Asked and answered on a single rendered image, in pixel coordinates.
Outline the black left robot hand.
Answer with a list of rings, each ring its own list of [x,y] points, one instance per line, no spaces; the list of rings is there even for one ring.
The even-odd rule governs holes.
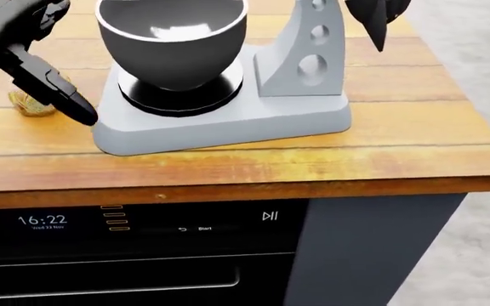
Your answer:
[[[44,105],[88,127],[98,121],[95,108],[43,58],[29,53],[68,12],[70,0],[0,0],[0,70],[13,84]]]

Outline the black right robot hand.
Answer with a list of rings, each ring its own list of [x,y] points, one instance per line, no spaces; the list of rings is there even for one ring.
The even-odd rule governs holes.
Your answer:
[[[361,23],[375,48],[385,47],[387,25],[408,8],[412,0],[344,0],[350,14]]]

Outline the golden brown bread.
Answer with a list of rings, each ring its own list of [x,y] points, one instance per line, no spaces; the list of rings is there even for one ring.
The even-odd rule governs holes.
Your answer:
[[[59,111],[52,105],[44,105],[32,96],[10,82],[8,99],[12,106],[22,115],[29,117],[44,117],[57,114]]]

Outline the steel mixer bowl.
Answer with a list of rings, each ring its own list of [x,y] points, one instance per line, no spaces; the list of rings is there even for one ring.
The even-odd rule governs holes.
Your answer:
[[[219,76],[245,40],[248,0],[98,0],[110,56],[140,81],[186,91]]]

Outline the grey stand mixer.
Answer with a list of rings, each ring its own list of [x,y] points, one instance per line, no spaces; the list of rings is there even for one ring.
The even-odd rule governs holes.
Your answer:
[[[244,43],[219,76],[186,91],[140,81],[113,60],[92,129],[114,156],[344,132],[345,30],[337,0],[293,0],[266,45]]]

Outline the black built-in oven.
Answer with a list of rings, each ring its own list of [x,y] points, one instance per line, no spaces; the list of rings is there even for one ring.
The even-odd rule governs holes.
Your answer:
[[[283,306],[308,206],[0,209],[0,306]]]

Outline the dark grey counter cabinet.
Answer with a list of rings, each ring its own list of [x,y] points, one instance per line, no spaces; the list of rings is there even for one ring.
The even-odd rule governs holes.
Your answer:
[[[387,306],[465,197],[311,200],[284,306]]]

